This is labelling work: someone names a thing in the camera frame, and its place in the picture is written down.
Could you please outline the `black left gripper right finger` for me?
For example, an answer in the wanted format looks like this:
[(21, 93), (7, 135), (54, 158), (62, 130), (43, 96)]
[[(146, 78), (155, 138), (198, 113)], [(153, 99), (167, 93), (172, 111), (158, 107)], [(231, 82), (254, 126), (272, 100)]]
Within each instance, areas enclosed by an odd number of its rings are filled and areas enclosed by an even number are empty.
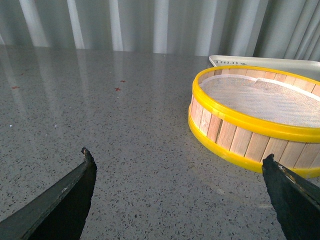
[(320, 238), (320, 188), (274, 160), (262, 161), (262, 175), (287, 240)]

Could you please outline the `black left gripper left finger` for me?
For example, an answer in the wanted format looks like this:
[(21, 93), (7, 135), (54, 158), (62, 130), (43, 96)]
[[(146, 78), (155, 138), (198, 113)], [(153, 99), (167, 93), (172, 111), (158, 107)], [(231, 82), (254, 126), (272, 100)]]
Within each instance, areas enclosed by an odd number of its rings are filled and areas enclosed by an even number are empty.
[(78, 240), (88, 217), (97, 165), (83, 147), (84, 161), (0, 223), (2, 240)]

